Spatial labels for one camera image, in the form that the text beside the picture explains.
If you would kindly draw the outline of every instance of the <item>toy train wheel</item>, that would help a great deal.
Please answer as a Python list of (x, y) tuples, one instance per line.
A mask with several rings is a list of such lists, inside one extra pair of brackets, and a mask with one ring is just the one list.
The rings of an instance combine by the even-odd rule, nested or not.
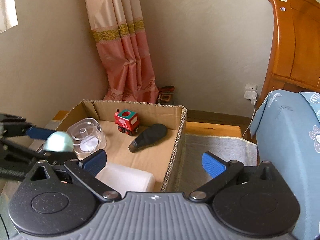
[(132, 136), (132, 132), (131, 132), (131, 131), (129, 131), (129, 130), (125, 130), (125, 133), (126, 133), (127, 135)]
[(125, 133), (124, 129), (123, 129), (121, 126), (119, 126), (119, 125), (118, 125), (118, 130), (119, 130), (120, 132)]

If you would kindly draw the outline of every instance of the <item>cardboard box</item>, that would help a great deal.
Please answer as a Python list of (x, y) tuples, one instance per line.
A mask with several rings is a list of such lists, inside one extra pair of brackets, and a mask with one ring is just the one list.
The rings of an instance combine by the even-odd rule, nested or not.
[[(138, 113), (139, 132), (155, 123), (164, 124), (168, 128), (166, 137), (154, 146), (131, 153), (128, 146), (135, 137), (118, 131), (114, 119), (117, 108)], [(71, 125), (87, 117), (96, 119), (106, 136), (108, 161), (152, 173), (156, 179), (154, 191), (174, 191), (180, 174), (186, 115), (184, 106), (84, 100), (69, 111), (57, 130), (67, 131)]]

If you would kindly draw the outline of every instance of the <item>clear plastic container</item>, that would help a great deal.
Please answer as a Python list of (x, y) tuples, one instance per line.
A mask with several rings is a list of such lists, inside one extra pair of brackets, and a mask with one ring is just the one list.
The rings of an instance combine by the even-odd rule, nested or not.
[(73, 139), (74, 151), (79, 158), (85, 158), (107, 145), (100, 124), (93, 118), (85, 118), (70, 126), (67, 133)]

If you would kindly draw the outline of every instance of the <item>pink curtain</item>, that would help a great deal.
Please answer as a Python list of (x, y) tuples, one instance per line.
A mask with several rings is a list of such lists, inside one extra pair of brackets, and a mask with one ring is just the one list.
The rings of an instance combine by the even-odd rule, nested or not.
[(85, 0), (97, 49), (108, 75), (104, 100), (155, 103), (155, 85), (139, 0)]

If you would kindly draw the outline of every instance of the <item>metal screw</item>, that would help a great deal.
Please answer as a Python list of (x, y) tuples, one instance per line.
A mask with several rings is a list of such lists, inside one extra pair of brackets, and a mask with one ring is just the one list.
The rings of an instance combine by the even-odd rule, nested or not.
[(204, 199), (207, 196), (203, 191), (194, 191), (190, 194), (190, 197), (196, 200)]
[(109, 190), (104, 192), (102, 196), (106, 199), (115, 199), (119, 196), (119, 193), (114, 190)]

